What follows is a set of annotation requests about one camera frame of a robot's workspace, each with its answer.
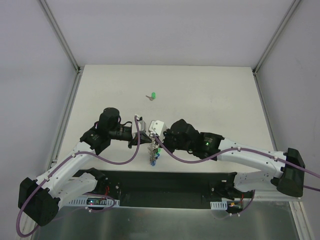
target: keys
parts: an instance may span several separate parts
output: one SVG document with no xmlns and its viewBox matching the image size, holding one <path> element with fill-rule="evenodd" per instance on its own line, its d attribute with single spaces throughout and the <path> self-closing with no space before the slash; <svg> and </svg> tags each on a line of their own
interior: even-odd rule
<svg viewBox="0 0 320 240">
<path fill-rule="evenodd" d="M 150 101 L 153 101 L 154 100 L 154 98 L 152 97 L 152 96 L 147 96 L 147 95 L 145 95 Z"/>
</svg>

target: table surface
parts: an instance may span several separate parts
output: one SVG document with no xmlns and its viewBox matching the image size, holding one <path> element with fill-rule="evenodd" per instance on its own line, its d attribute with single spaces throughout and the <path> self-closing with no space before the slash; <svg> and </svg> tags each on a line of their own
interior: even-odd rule
<svg viewBox="0 0 320 240">
<path fill-rule="evenodd" d="M 156 93 L 150 101 L 146 95 Z M 68 121 L 58 162 L 67 156 L 84 132 L 107 107 L 120 111 L 122 122 L 143 116 L 164 121 L 167 127 L 185 119 L 199 132 L 223 135 L 237 143 L 272 150 L 266 119 L 256 83 L 249 67 L 86 65 Z M 127 142 L 112 140 L 100 156 L 124 162 L 134 153 Z M 155 166 L 149 163 L 148 144 L 126 165 L 98 159 L 83 169 L 159 172 L 254 172 L 256 169 L 232 162 L 206 161 L 185 164 L 161 152 Z M 174 154 L 185 160 L 197 158 L 183 151 Z"/>
</svg>

